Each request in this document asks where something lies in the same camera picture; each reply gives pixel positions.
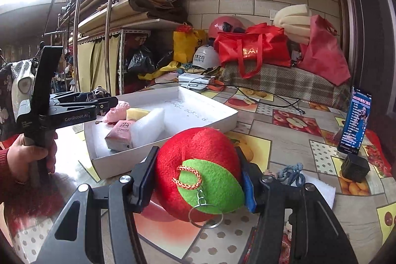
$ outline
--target yellow curtain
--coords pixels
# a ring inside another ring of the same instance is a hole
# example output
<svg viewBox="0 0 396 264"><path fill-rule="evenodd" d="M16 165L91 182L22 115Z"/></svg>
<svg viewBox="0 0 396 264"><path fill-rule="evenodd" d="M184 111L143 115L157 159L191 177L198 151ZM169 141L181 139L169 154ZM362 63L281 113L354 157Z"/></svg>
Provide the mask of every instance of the yellow curtain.
<svg viewBox="0 0 396 264"><path fill-rule="evenodd" d="M116 72L119 47L120 36L112 36L109 42L111 95L116 95L116 85L118 83ZM97 86L106 88L106 74L104 72L104 39L78 46L78 71L80 76L80 89L82 92L92 91Z"/></svg>

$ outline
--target smartphone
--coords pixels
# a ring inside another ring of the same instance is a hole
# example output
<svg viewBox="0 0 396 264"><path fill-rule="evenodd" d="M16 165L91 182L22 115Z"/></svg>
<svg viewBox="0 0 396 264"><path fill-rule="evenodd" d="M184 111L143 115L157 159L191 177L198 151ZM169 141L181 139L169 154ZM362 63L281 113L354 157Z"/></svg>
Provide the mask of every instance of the smartphone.
<svg viewBox="0 0 396 264"><path fill-rule="evenodd" d="M371 94L352 87L348 114L337 150L343 153L358 154L366 132L371 108Z"/></svg>

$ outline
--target cable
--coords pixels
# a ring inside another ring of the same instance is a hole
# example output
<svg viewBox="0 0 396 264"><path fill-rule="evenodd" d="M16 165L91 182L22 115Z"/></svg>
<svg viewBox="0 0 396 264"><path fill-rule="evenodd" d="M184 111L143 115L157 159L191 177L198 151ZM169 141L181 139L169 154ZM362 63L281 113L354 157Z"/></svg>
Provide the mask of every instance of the cable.
<svg viewBox="0 0 396 264"><path fill-rule="evenodd" d="M188 83L187 88L188 88L188 86L189 86L190 83L202 84L202 83L200 83L200 82L193 82L194 80L196 80L196 79L193 79L193 80L191 80L191 81L171 81L171 82L160 82L160 83L155 83L155 84ZM243 93L243 92L240 90L241 87L239 87L239 86L232 85L232 84L224 84L224 86L237 88L237 89L238 89L244 96L246 96L249 100L254 100L256 103L260 103L260 102L256 101L255 99L252 99L252 98L248 97L245 93ZM272 94L273 96L275 96L275 97L277 97L277 98L279 98L279 99L285 101L286 103L288 103L288 105L286 105L286 106L278 106L278 105L276 105L276 104L267 104L267 103L265 103L265 104L268 105L268 106L273 106L273 107L275 107L275 108L288 108L288 107L293 107L293 108L296 109L299 113L305 114L305 111L304 111L304 110L302 110L302 109L300 109L300 108L294 106L294 104L296 104L296 103L298 103L299 101L301 101L301 99L294 98L294 99L296 99L296 102L291 103L291 102L289 102L288 100L286 100L285 98L282 98L281 96L276 95L276 94L271 93L271 92L268 92L268 91L266 91L266 90L255 90L255 89L251 89L251 88L248 88L248 87L243 87L243 88L244 88L244 89L249 89L249 90L252 90L252 91L263 91L263 92Z"/></svg>
<svg viewBox="0 0 396 264"><path fill-rule="evenodd" d="M196 77L195 79L190 80L190 81L188 82L188 84L187 84L187 89L189 88L190 83L192 83L194 80L202 79L202 78L203 78L203 76L200 75L199 77Z"/></svg>
<svg viewBox="0 0 396 264"><path fill-rule="evenodd" d="M305 176L300 173L302 171L302 163L297 162L296 165L288 165L281 171L278 171L278 180L280 182L286 182L286 185L291 185L294 181L297 187L302 187L305 184Z"/></svg>

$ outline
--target white foam block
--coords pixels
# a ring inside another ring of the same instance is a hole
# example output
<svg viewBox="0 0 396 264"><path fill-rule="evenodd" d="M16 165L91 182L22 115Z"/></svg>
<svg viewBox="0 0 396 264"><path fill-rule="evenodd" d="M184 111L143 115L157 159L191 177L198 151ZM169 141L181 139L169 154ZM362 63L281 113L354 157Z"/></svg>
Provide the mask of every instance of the white foam block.
<svg viewBox="0 0 396 264"><path fill-rule="evenodd" d="M156 142L161 132L165 130L164 118L165 110L156 108L130 126L132 146L136 148Z"/></svg>
<svg viewBox="0 0 396 264"><path fill-rule="evenodd" d="M310 16L285 16L279 20L279 24L289 24L289 25L307 25L308 28L311 24Z"/></svg>
<svg viewBox="0 0 396 264"><path fill-rule="evenodd" d="M305 45L309 44L309 37L304 37L296 34L291 34L285 31L285 35L293 42L302 43Z"/></svg>
<svg viewBox="0 0 396 264"><path fill-rule="evenodd" d="M310 29L309 25L290 25L290 24L280 24L280 27L285 29L285 32L290 34L296 34L304 37L309 37Z"/></svg>
<svg viewBox="0 0 396 264"><path fill-rule="evenodd" d="M310 10L306 4L292 5L282 8L275 15L274 25L280 27L280 19L286 16L310 16Z"/></svg>

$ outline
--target pink package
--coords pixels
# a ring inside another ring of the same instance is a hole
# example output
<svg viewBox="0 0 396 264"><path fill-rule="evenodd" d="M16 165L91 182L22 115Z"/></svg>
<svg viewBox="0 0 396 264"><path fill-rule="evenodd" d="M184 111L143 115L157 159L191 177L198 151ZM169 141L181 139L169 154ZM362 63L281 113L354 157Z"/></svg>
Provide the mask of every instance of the pink package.
<svg viewBox="0 0 396 264"><path fill-rule="evenodd" d="M115 151L125 151L132 149L131 133L129 127L134 124L135 120L120 120L110 130L104 138L109 149Z"/></svg>
<svg viewBox="0 0 396 264"><path fill-rule="evenodd" d="M126 110L130 108L128 102L118 101L115 108L111 108L108 113L103 117L103 122L111 123L118 122L120 120L126 120Z"/></svg>

